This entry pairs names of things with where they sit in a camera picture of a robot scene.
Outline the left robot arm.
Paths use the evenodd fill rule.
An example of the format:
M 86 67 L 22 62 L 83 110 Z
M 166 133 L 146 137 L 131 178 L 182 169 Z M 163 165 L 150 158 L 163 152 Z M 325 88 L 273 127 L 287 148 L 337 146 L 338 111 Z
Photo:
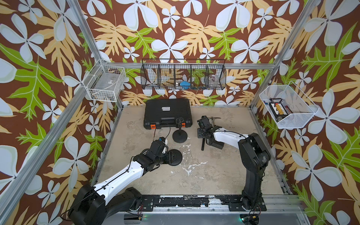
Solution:
M 153 171 L 162 164 L 169 164 L 167 140 L 164 137 L 152 142 L 149 149 L 131 158 L 121 171 L 94 186 L 84 185 L 67 212 L 75 225 L 101 225 L 119 211 L 126 211 L 142 195 L 134 188 L 124 196 L 117 196 L 127 185 Z

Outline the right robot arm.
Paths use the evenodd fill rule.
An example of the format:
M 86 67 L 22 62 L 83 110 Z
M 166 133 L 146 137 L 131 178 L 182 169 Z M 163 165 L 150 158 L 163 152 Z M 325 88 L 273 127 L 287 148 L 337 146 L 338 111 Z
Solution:
M 246 168 L 246 181 L 241 193 L 241 205 L 248 211 L 254 209 L 260 204 L 264 172 L 271 160 L 271 154 L 260 136 L 257 133 L 240 134 L 213 125 L 207 116 L 202 116 L 197 123 L 199 125 L 197 135 L 198 138 L 202 139 L 202 149 L 207 144 L 221 150 L 227 144 L 239 150 L 241 161 Z

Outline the black round base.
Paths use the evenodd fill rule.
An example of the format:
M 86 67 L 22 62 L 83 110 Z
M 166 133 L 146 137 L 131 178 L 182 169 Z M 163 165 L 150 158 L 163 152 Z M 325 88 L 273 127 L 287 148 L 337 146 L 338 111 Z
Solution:
M 188 139 L 188 135 L 184 130 L 176 130 L 173 133 L 172 138 L 176 143 L 184 143 Z
M 166 153 L 165 163 L 170 166 L 177 166 L 182 162 L 183 156 L 179 150 L 172 149 Z

